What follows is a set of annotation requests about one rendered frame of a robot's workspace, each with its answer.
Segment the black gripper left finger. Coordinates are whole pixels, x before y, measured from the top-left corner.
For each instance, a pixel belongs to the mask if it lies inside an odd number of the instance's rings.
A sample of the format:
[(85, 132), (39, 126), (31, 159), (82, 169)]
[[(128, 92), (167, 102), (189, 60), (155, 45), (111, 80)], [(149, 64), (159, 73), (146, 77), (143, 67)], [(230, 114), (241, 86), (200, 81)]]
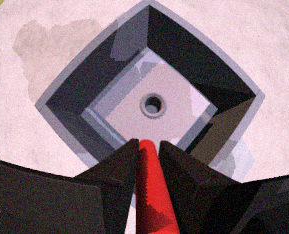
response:
[(0, 161), (1, 210), (75, 234), (124, 234), (136, 184), (139, 140), (73, 177)]

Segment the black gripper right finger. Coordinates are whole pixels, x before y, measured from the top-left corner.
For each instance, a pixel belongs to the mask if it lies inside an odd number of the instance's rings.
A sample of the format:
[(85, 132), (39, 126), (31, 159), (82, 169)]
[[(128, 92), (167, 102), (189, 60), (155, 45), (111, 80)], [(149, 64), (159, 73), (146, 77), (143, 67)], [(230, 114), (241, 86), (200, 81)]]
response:
[(239, 182), (168, 140), (159, 161), (180, 234), (239, 234), (255, 214), (289, 202), (289, 174)]

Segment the pale pink square plate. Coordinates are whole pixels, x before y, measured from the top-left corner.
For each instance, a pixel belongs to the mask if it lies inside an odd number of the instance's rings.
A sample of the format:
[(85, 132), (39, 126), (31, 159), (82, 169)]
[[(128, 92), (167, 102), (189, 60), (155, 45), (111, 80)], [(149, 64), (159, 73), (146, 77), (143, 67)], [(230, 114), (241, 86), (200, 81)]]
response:
[[(155, 106), (149, 114), (145, 106)], [(127, 140), (151, 140), (159, 156), (160, 140), (184, 136), (209, 102), (179, 73), (149, 50), (95, 106), (97, 113)]]

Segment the red peg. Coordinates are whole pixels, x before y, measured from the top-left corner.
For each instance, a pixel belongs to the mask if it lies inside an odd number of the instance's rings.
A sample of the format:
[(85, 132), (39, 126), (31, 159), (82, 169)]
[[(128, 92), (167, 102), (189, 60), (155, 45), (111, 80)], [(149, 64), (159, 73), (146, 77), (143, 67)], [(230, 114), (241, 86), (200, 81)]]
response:
[(180, 234), (171, 204), (155, 144), (139, 141), (135, 234)]

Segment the dark grey open box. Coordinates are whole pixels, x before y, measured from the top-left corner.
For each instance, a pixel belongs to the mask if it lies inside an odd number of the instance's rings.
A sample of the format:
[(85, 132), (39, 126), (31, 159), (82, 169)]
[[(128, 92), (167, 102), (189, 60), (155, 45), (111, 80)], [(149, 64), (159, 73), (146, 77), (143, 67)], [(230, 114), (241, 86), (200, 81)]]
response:
[(209, 102), (176, 146), (217, 172), (265, 94), (216, 42), (159, 1), (137, 2), (92, 38), (37, 98), (37, 112), (91, 169), (128, 142), (93, 108), (149, 50)]

